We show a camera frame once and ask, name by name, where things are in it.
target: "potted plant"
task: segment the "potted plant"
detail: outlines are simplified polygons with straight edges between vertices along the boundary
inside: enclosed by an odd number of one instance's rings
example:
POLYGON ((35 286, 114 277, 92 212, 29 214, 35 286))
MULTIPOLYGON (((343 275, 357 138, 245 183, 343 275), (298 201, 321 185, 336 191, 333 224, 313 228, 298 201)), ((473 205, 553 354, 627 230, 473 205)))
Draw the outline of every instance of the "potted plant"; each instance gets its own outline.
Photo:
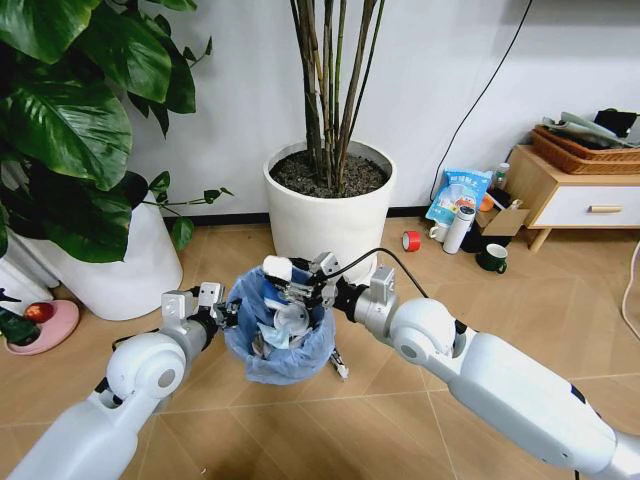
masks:
MULTIPOLYGON (((209 39, 203 56, 211 50, 209 39)), ((166 136, 168 111, 195 112, 198 61, 189 48, 180 53, 166 18, 151 18, 137 0, 0 0, 0 254, 8 236, 22 242, 103 318, 156 308, 182 278, 158 208, 170 209, 169 174, 147 184, 126 170, 132 133, 119 97, 152 112, 166 136)), ((192 231, 179 218, 175 246, 192 231)))
MULTIPOLYGON (((340 0, 338 31, 334 35, 334 1, 324 0, 321 40, 315 27, 315 2, 290 0, 290 4, 302 62, 306 142, 287 146, 264 164, 273 240, 279 255, 313 258, 330 250, 346 265, 380 245, 396 178, 391 159, 372 146, 351 140, 384 0, 364 0, 342 112, 340 79, 347 2, 340 0), (377 3, 375 30, 358 93, 377 3)), ((374 269, 375 257, 371 257, 348 276, 353 281, 365 281, 374 269)))

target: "red tape roll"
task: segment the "red tape roll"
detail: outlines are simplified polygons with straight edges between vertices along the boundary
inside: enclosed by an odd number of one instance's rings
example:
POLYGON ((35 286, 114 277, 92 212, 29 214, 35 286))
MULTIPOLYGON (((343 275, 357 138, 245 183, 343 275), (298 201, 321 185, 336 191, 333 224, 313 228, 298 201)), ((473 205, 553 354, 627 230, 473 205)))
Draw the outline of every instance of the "red tape roll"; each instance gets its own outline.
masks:
POLYGON ((402 248, 405 252, 420 250, 420 232, 409 230, 402 234, 402 248))

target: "tiled floor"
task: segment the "tiled floor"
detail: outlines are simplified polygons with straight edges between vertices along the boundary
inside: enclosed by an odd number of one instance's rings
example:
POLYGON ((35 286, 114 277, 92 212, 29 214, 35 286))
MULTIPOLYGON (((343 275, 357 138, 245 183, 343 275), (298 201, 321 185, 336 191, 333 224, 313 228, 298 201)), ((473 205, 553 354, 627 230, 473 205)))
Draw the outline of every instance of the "tiled floor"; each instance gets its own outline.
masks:
MULTIPOLYGON (((400 252, 402 232, 422 228, 417 219, 388 220, 384 246, 400 252)), ((457 318, 570 378, 611 424, 640 432, 640 342, 618 313, 637 241, 637 232, 554 231, 533 255, 523 235, 509 246, 502 276, 434 242, 400 256, 457 318)), ((183 286, 230 286, 272 252, 267 227, 198 229, 182 254, 183 286)), ((398 291, 402 298, 416 294, 402 274, 398 291)), ((632 297, 639 318, 637 285, 632 297)), ((349 380, 326 368, 289 387, 249 383, 218 336, 166 410, 145 426, 124 478, 573 478, 527 456, 458 405, 438 379, 336 315, 349 380)), ((114 338, 159 321, 157 312, 124 323, 85 312, 72 337, 51 352, 0 353, 0 476, 102 378, 114 338)))

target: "green mug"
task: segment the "green mug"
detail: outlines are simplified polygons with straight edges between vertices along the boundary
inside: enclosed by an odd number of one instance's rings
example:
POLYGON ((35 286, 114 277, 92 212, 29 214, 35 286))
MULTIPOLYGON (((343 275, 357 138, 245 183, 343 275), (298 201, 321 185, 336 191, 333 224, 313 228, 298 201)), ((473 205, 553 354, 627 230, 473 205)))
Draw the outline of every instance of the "green mug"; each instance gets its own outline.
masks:
POLYGON ((476 255, 476 262, 488 272, 503 274, 507 271, 507 249, 497 243, 490 243, 476 255))

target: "white cup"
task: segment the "white cup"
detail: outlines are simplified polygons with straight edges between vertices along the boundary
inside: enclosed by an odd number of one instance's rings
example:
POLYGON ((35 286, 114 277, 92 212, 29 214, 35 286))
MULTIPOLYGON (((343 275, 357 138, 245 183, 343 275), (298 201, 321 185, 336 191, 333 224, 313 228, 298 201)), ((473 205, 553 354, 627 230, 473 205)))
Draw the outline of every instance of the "white cup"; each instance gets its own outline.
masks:
POLYGON ((449 231, 449 225, 436 222, 436 224, 429 229, 429 238, 433 238, 436 242, 442 243, 444 242, 444 239, 447 237, 448 231, 449 231))

